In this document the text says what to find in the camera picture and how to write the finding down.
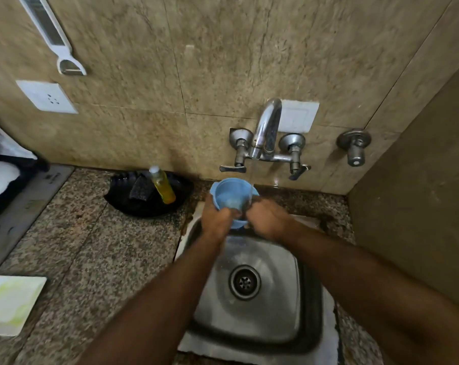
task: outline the white switch plate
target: white switch plate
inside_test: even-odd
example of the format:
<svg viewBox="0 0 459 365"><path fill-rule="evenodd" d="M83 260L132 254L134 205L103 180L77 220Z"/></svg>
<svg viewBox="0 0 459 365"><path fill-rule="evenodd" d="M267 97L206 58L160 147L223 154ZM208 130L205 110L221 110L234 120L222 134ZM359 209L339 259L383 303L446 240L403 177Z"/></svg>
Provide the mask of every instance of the white switch plate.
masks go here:
<svg viewBox="0 0 459 365"><path fill-rule="evenodd" d="M17 81L25 96L42 111L58 113L77 114L76 108L72 105L61 86L57 83Z"/></svg>
<svg viewBox="0 0 459 365"><path fill-rule="evenodd" d="M318 109L318 102L282 100L279 132L308 133Z"/></svg>

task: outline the countertop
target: countertop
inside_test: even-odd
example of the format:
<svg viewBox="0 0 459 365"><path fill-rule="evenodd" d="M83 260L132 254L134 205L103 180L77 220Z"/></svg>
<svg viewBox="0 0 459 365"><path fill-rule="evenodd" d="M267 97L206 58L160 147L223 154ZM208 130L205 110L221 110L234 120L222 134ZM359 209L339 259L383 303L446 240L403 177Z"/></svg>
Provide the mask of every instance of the countertop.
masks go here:
<svg viewBox="0 0 459 365"><path fill-rule="evenodd" d="M0 267L0 275L46 276L19 336L0 337L0 365L73 364L105 323L174 258L186 217L212 182L197 181L175 214L142 220L107 205L110 173L76 169ZM328 233L354 243L343 196L258 187L292 213L318 217ZM380 365L371 337L337 307L341 360ZM174 364L227 362L178 353Z"/></svg>

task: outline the sink basin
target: sink basin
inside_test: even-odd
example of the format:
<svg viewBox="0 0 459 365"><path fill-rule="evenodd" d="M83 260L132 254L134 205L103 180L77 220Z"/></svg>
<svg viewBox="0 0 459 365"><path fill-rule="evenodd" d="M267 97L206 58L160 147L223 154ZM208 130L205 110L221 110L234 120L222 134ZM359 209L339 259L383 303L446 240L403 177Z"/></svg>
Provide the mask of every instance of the sink basin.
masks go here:
<svg viewBox="0 0 459 365"><path fill-rule="evenodd" d="M175 259L200 236L203 208ZM318 228L317 219L295 218ZM322 298L317 275L285 248L251 229L230 230L179 350L252 363L305 358L321 340Z"/></svg>

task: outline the white plate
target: white plate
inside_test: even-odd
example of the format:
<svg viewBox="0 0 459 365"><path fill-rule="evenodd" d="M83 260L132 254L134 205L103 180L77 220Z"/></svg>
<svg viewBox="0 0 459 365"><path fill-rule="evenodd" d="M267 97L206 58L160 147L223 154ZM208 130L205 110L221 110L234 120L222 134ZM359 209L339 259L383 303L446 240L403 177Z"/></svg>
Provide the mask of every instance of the white plate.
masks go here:
<svg viewBox="0 0 459 365"><path fill-rule="evenodd" d="M0 335L20 334L46 277L0 276Z"/></svg>

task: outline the sink drain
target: sink drain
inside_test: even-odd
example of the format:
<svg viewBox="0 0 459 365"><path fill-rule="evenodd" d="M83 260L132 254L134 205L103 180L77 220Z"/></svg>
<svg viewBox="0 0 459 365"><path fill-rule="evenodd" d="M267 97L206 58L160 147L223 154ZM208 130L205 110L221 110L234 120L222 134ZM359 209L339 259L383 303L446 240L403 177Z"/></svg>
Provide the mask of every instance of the sink drain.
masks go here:
<svg viewBox="0 0 459 365"><path fill-rule="evenodd" d="M260 290L260 275L248 265L235 268L229 277L229 288L240 300L251 300Z"/></svg>

